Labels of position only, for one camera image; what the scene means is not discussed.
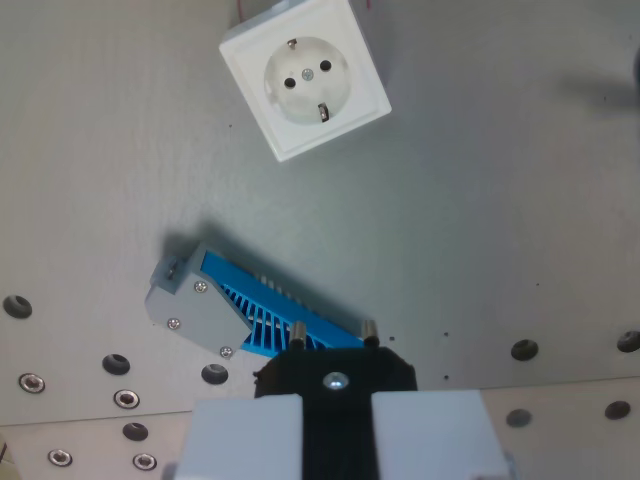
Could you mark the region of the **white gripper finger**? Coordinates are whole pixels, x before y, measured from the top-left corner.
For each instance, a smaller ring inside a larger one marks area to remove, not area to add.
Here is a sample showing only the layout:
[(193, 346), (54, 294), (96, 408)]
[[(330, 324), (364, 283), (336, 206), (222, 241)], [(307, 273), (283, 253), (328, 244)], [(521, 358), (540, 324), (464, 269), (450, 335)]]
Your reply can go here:
[(504, 450), (477, 390), (372, 395), (381, 479), (510, 479)]
[(265, 396), (198, 403), (174, 477), (301, 479), (302, 398)]

